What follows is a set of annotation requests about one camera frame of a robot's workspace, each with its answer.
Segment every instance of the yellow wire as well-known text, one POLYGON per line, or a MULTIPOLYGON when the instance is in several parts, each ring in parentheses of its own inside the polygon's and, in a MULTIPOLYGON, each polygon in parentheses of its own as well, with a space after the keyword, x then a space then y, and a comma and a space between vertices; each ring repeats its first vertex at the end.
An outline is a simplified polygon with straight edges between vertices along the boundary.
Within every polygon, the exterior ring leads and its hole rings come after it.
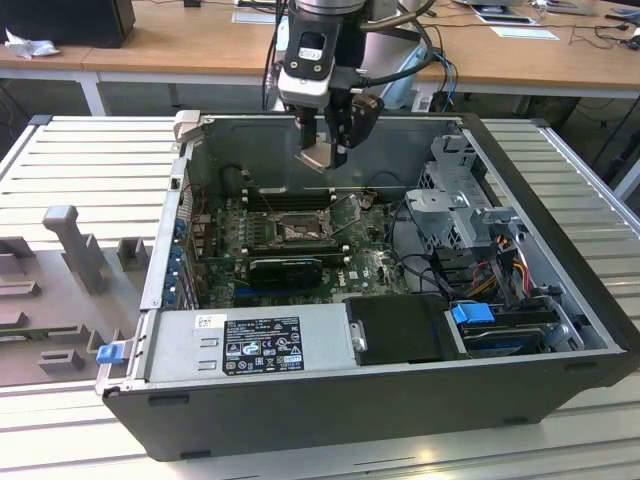
POLYGON ((471 292, 469 292, 467 296, 472 297, 474 295, 477 295, 478 293, 483 292, 487 288, 490 288, 495 283, 495 281, 496 281, 496 277, 491 277, 490 279, 486 280, 484 283, 481 283, 476 288, 471 290, 471 292))

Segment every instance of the blue cable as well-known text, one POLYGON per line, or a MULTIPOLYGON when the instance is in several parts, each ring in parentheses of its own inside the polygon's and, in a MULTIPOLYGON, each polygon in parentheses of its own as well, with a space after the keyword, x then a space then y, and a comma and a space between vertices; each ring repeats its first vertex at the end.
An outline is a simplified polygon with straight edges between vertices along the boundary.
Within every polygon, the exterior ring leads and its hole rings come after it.
POLYGON ((440 60, 440 62, 442 62, 443 67, 447 69, 447 75, 449 76, 449 93, 447 94, 447 101, 445 102, 445 105, 442 108, 442 111, 446 112, 447 108, 449 107, 449 104, 451 103, 451 97, 453 96, 454 72, 453 72, 453 67, 451 66, 451 63, 446 58, 444 58, 442 55, 437 53, 435 54, 435 56, 438 60, 440 60))

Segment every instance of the floor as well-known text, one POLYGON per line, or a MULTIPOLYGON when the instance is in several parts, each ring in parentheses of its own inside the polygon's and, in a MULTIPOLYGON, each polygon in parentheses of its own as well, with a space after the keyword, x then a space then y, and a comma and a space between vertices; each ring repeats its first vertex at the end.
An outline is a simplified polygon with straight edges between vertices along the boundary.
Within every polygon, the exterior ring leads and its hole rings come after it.
MULTIPOLYGON (((9 80, 4 82, 4 86, 24 114, 0 92, 0 158, 10 148, 11 136, 19 135, 26 125, 27 116, 38 113, 89 114, 82 91, 73 82, 9 80), (7 124, 11 124, 13 128, 7 128, 7 124)), ((177 110, 171 105, 169 89, 164 84, 106 83, 101 85, 101 89, 113 115, 173 115, 177 110)), ((259 87, 178 85, 178 96, 181 108, 203 111, 248 113, 257 111, 260 105, 259 87)), ((456 95, 454 101, 458 111, 476 112, 482 117, 513 116, 512 96, 474 94, 465 100, 462 95, 456 95)), ((553 107, 557 100, 552 99, 551 102, 553 107)), ((583 99, 559 133, 590 163, 632 103, 632 100, 583 99)), ((623 150, 631 133, 638 128, 640 107, 622 127, 596 165, 596 171, 600 175, 606 170, 610 159, 623 150)), ((632 208, 640 207, 640 195, 634 195, 629 203, 632 208)))

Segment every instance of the white table leg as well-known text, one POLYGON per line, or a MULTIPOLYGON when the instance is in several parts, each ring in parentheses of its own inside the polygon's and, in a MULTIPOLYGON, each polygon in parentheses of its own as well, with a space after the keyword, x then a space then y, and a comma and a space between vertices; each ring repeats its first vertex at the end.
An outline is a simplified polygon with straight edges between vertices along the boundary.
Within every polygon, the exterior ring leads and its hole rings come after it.
POLYGON ((100 89, 98 88, 98 75, 95 72, 82 72, 77 81, 82 87, 84 98, 87 100, 91 115, 94 117, 111 115, 109 106, 102 98, 100 89))

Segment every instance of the sticker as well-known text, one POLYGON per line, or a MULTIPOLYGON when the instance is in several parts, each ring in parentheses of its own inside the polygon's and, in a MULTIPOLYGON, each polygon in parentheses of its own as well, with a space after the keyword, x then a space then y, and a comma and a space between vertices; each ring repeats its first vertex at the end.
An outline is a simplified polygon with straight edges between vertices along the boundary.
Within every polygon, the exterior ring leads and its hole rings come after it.
MULTIPOLYGON (((216 326, 219 319, 213 319, 216 326)), ((226 375, 304 370, 298 317, 229 320, 224 322, 226 375)))
POLYGON ((220 328, 227 319, 226 313, 214 313, 211 315, 196 315, 194 328, 220 328))

